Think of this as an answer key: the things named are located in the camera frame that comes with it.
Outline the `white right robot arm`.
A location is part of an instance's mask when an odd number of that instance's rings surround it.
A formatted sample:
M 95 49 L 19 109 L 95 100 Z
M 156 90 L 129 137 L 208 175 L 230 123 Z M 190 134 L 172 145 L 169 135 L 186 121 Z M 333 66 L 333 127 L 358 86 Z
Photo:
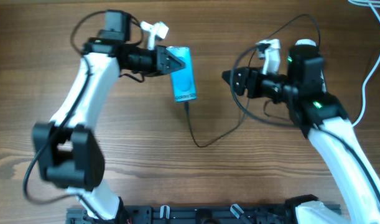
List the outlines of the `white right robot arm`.
M 348 208 L 349 223 L 380 223 L 380 179 L 363 152 L 348 113 L 327 92 L 324 59 L 318 45 L 300 39 L 289 49 L 287 74 L 280 75 L 279 40 L 262 40 L 254 49 L 262 67 L 239 67 L 222 73 L 233 98 L 266 97 L 284 103 L 291 122 L 328 166 Z

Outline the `Galaxy S25 smartphone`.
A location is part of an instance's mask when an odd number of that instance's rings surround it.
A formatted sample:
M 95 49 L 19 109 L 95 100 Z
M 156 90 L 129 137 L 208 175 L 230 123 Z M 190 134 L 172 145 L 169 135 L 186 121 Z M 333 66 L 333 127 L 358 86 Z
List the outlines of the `Galaxy S25 smartphone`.
M 185 63 L 185 68 L 170 74 L 174 100 L 177 103 L 197 99 L 197 89 L 193 75 L 192 56 L 189 47 L 170 46 L 170 53 Z

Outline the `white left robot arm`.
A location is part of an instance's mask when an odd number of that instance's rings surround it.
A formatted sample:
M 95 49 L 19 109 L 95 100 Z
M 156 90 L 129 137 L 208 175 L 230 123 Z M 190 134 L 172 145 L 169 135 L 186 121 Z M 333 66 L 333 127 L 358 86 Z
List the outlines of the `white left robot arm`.
M 77 49 L 80 68 L 59 110 L 32 130 L 31 167 L 65 189 L 85 208 L 90 223 L 130 223 L 121 197 L 104 181 L 105 160 L 94 135 L 103 103 L 121 77 L 158 77 L 185 68 L 185 62 L 156 40 L 166 37 L 163 22 L 149 24 L 119 10 L 104 12 L 104 28 Z

